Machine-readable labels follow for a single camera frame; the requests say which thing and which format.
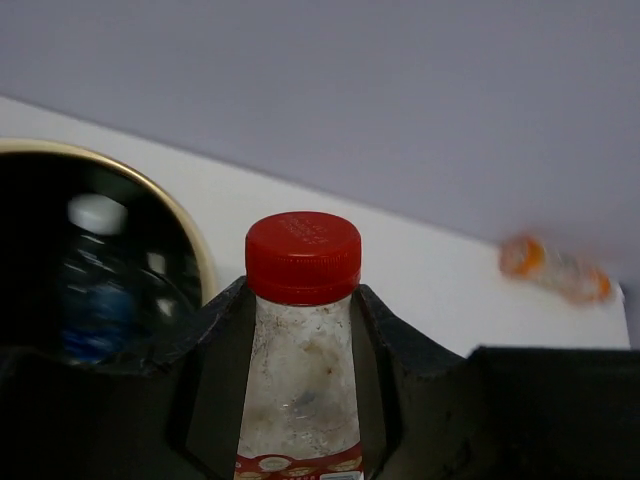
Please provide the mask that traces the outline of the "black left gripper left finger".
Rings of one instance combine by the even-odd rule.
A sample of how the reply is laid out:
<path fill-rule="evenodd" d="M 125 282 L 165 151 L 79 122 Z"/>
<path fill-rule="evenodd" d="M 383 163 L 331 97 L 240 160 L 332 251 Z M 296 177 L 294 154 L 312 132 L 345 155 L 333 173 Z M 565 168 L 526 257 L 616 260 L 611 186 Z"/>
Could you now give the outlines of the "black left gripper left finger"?
<path fill-rule="evenodd" d="M 231 283 L 169 343 L 110 365 L 1 348 L 5 479 L 230 479 L 250 353 L 250 292 Z"/>

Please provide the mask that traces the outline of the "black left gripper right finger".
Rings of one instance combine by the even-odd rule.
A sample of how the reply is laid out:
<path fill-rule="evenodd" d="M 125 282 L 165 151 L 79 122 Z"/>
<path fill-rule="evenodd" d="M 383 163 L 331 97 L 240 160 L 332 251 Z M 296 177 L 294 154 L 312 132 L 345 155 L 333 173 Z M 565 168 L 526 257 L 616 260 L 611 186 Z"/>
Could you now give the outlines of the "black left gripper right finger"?
<path fill-rule="evenodd" d="M 369 479 L 635 479 L 639 354 L 480 347 L 459 356 L 367 286 L 352 298 Z"/>

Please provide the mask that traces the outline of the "red cap red-label bottle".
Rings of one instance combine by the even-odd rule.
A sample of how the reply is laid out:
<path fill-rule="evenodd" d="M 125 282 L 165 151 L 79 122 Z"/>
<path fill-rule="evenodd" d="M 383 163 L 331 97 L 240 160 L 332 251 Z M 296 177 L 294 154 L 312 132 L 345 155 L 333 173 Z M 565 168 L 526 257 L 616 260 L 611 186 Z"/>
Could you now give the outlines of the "red cap red-label bottle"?
<path fill-rule="evenodd" d="M 361 479 L 351 300 L 361 236 L 336 215 L 296 211 L 245 239 L 255 328 L 234 476 Z"/>

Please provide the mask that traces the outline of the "crushed clear blue-label bottle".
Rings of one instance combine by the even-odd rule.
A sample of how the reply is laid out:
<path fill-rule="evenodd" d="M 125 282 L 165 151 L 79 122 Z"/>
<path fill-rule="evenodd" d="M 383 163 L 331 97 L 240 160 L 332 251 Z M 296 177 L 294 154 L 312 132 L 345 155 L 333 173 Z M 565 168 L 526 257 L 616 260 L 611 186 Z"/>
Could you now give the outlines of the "crushed clear blue-label bottle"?
<path fill-rule="evenodd" d="M 67 206 L 74 227 L 61 260 L 61 348 L 75 365 L 117 359 L 147 346 L 199 305 L 199 286 L 170 276 L 170 256 L 126 232 L 127 208 L 100 194 L 81 194 Z"/>

